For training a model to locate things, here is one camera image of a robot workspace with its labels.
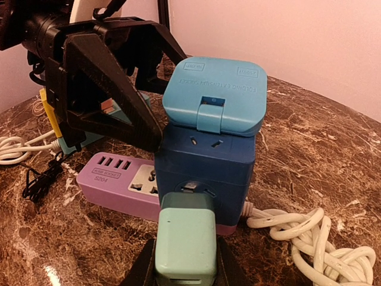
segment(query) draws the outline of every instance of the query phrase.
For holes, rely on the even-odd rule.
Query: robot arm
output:
[[[93,15],[101,21],[73,24],[73,1],[3,2],[0,49],[22,43],[29,64],[38,67],[35,73],[45,69],[47,100],[68,147],[84,141],[87,131],[146,151],[158,149],[161,129],[138,89],[164,93],[168,83],[156,71],[163,52],[175,64],[186,58],[166,27],[136,17],[103,20],[119,10],[123,0],[112,0],[102,14],[94,7]],[[135,69],[133,86],[128,76]],[[101,103],[109,98],[131,124],[102,111]]]

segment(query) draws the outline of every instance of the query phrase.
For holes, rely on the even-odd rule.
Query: pink wall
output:
[[[0,113],[38,94],[40,87],[29,79],[31,68],[22,46],[0,51]]]
[[[170,0],[170,9],[188,54],[253,61],[381,122],[381,1]]]

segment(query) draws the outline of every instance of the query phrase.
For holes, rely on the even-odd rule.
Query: light blue adapter cover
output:
[[[267,75],[247,61],[192,57],[175,68],[163,96],[174,125],[250,137],[265,113]]]

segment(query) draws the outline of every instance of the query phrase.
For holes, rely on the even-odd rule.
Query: usb port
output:
[[[109,158],[109,159],[106,161],[105,166],[109,166],[113,160],[114,160],[113,158]]]
[[[195,192],[197,187],[196,182],[188,182],[185,184],[185,186],[181,187],[181,192]]]
[[[212,198],[216,197],[216,194],[210,191],[209,189],[204,189],[204,193],[210,195]]]
[[[131,162],[127,161],[126,164],[122,167],[123,170],[127,170],[127,168],[130,166]]]
[[[114,168],[119,168],[119,166],[123,163],[123,160],[119,160],[118,163],[115,165]]]
[[[102,156],[102,158],[99,160],[98,164],[101,165],[105,159],[106,159],[106,157]]]
[[[172,283],[176,283],[177,285],[199,285],[201,284],[201,280],[199,279],[170,279]]]
[[[218,146],[221,145],[221,143],[223,143],[223,141],[222,141],[222,140],[218,140],[216,143],[213,143],[213,144],[212,144],[212,147],[213,147],[213,148],[218,147]]]

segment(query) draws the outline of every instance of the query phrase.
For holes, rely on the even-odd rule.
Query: black cable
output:
[[[62,151],[58,152],[54,156],[54,159],[48,163],[49,168],[42,173],[39,173],[28,165],[20,163],[22,166],[28,168],[26,173],[26,186],[23,190],[23,198],[28,198],[30,201],[37,203],[41,198],[46,196],[49,192],[50,185],[55,182],[57,176],[63,171],[61,163],[68,159],[75,152],[76,151],[70,153],[67,156],[64,156]],[[31,172],[35,177],[32,181],[30,181]]]
[[[45,70],[45,64],[44,63],[37,63],[33,65],[33,70],[29,73],[29,77],[32,81],[37,83],[38,85],[45,86],[46,82],[36,75],[42,74]]]
[[[158,0],[159,22],[170,30],[168,0]]]
[[[103,13],[99,13],[101,8],[95,8],[93,10],[93,17],[95,20],[102,21],[108,17],[111,17],[115,12],[119,11],[120,8],[126,3],[127,0],[111,0],[107,5],[106,10]]]

